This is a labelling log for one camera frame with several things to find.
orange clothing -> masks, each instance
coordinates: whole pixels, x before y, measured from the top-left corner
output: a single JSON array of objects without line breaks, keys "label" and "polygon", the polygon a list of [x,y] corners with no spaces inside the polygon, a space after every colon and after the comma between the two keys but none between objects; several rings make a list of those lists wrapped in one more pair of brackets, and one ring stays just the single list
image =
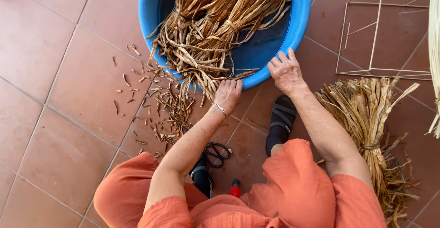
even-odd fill
[{"label": "orange clothing", "polygon": [[186,201],[163,198],[143,214],[157,166],[144,152],[118,165],[103,180],[94,204],[111,228],[386,227],[375,193],[349,175],[330,179],[313,161],[305,140],[290,140],[268,158],[263,164],[267,183],[254,184],[240,198],[207,199],[194,185],[185,184]]}]

black sock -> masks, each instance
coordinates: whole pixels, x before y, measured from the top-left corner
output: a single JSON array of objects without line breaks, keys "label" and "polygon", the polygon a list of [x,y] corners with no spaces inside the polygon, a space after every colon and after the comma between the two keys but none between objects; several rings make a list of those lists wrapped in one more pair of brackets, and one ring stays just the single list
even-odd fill
[{"label": "black sock", "polygon": [[[281,106],[293,109],[296,111],[295,106],[293,105],[292,101],[290,100],[290,98],[288,96],[281,96],[278,98],[278,100],[275,102],[276,104],[279,104]],[[283,110],[279,110],[283,115],[286,116],[286,118],[288,118],[292,123],[295,120],[295,116],[287,113]],[[271,116],[271,123],[275,122],[275,121],[279,121],[282,123],[286,123],[281,117],[279,117],[277,114],[272,113]],[[271,127],[271,129],[269,130],[269,134],[267,135],[266,138],[266,155],[268,157],[271,156],[271,151],[272,148],[274,147],[274,145],[276,144],[284,144],[285,142],[287,142],[287,140],[289,139],[289,135],[290,133],[287,131],[287,129],[285,127],[281,127],[281,126],[273,126]]]},{"label": "black sock", "polygon": [[193,175],[193,180],[194,185],[209,198],[211,196],[211,185],[209,184],[208,172],[197,170]]}]

tile floor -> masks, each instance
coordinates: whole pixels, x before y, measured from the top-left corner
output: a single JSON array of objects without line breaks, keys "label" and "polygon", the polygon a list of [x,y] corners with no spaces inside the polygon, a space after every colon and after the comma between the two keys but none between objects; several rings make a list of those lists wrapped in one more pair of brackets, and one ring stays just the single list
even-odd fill
[{"label": "tile floor", "polygon": [[[324,82],[348,78],[333,73],[346,1],[312,0],[309,26],[297,51],[312,91]],[[428,5],[429,0],[415,4]],[[143,120],[131,123],[134,115],[147,116],[147,108],[140,107],[143,94],[135,93],[135,101],[125,103],[131,92],[122,82],[123,73],[133,88],[143,92],[151,87],[150,81],[140,83],[141,76],[131,72],[140,72],[149,56],[137,8],[137,0],[0,0],[0,228],[106,228],[92,200],[101,180],[141,148],[152,153],[164,148],[152,139]],[[355,30],[369,24],[377,12],[374,7],[350,11]],[[426,70],[428,12],[402,14],[405,11],[414,9],[387,7],[381,12],[374,64]],[[370,53],[365,48],[371,43],[371,29],[353,36],[340,68],[365,68]],[[126,45],[132,44],[140,56],[127,51]],[[397,86],[405,89],[413,82],[401,80]],[[412,191],[420,200],[408,203],[407,219],[400,223],[434,228],[440,208],[440,142],[424,135],[435,115],[434,95],[431,82],[419,82],[421,86],[393,109],[388,127],[392,135],[410,132],[401,147],[413,160],[414,180],[423,180],[420,190]],[[272,80],[244,92],[225,122],[228,126],[212,137],[234,152],[221,169],[211,171],[216,194],[228,193],[234,178],[242,181],[243,191],[265,182],[261,165],[267,130],[247,119],[267,127],[279,94]],[[114,114],[112,100],[125,116]],[[154,100],[147,99],[145,105],[149,103]],[[195,123],[208,107],[193,107]],[[149,145],[136,143],[131,131]],[[310,140],[300,117],[291,138]]]}]

scissors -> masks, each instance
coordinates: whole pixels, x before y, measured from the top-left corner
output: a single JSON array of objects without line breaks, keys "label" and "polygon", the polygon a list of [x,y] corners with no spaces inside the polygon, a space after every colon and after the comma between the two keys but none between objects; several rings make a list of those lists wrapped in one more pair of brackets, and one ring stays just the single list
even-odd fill
[{"label": "scissors", "polygon": [[[223,149],[224,149],[224,151],[226,152],[226,156],[223,156],[223,155],[221,154],[221,152],[222,152]],[[207,161],[212,167],[216,167],[216,168],[219,168],[219,167],[221,167],[221,166],[223,165],[223,160],[229,157],[229,153],[230,153],[230,152],[229,152],[229,150],[228,150],[228,148],[227,148],[226,146],[224,146],[224,145],[222,145],[222,144],[219,144],[219,143],[214,143],[214,142],[209,142],[209,143],[206,145],[205,149],[203,150],[203,154],[205,155],[206,161]],[[216,159],[214,160],[214,162],[211,162],[211,160],[208,158],[208,155],[213,156],[214,158],[216,158]],[[220,160],[220,163],[219,163],[219,164],[215,164],[215,162],[217,161],[217,159]]]}]

metal wire frame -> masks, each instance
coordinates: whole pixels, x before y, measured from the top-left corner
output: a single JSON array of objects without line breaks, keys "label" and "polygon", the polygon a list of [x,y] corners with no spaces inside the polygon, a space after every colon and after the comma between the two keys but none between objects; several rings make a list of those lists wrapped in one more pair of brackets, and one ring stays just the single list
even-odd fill
[{"label": "metal wire frame", "polygon": [[[416,6],[416,5],[412,5],[412,3],[414,3],[417,0],[412,0],[411,2],[405,4],[405,5],[400,5],[400,4],[388,4],[388,3],[382,3],[382,0],[379,0],[378,3],[373,3],[373,2],[356,2],[353,0],[349,0],[346,4],[345,4],[345,13],[344,13],[344,22],[342,24],[342,34],[341,34],[341,43],[339,45],[339,52],[338,52],[338,62],[336,63],[336,74],[341,74],[341,75],[356,75],[356,76],[368,76],[368,77],[389,77],[389,78],[401,78],[401,79],[414,79],[414,80],[430,80],[431,79],[423,79],[423,78],[417,78],[418,76],[431,76],[431,72],[427,72],[427,71],[412,71],[412,70],[403,70],[403,69],[383,69],[383,68],[373,68],[372,66],[372,62],[373,62],[373,56],[374,56],[374,49],[376,46],[376,39],[377,39],[377,29],[379,26],[379,18],[380,18],[380,14],[381,14],[381,8],[382,6],[398,6],[398,7],[412,7],[412,8],[428,8],[429,6]],[[354,5],[373,5],[373,6],[379,6],[378,12],[377,12],[377,20],[375,22],[373,22],[370,25],[367,25],[361,29],[358,29],[354,32],[350,32],[350,22],[345,23],[346,19],[347,19],[347,8],[349,4],[354,4]],[[362,31],[370,26],[376,26],[376,29],[374,31],[374,39],[373,39],[373,48],[371,50],[371,58],[370,58],[370,66],[367,70],[358,70],[358,71],[348,71],[348,72],[338,72],[338,66],[339,66],[339,60],[341,58],[341,52],[347,49],[347,44],[349,41],[349,35],[355,34],[359,31]],[[344,41],[344,32],[345,32],[345,27],[347,27],[347,35],[345,36],[345,45],[344,45],[344,49],[342,48],[342,42]],[[395,75],[395,76],[381,76],[381,75],[374,75],[372,74],[370,71],[371,70],[384,70],[384,71],[395,71],[398,72],[397,74],[399,74],[400,72],[408,72],[408,75]]]}]

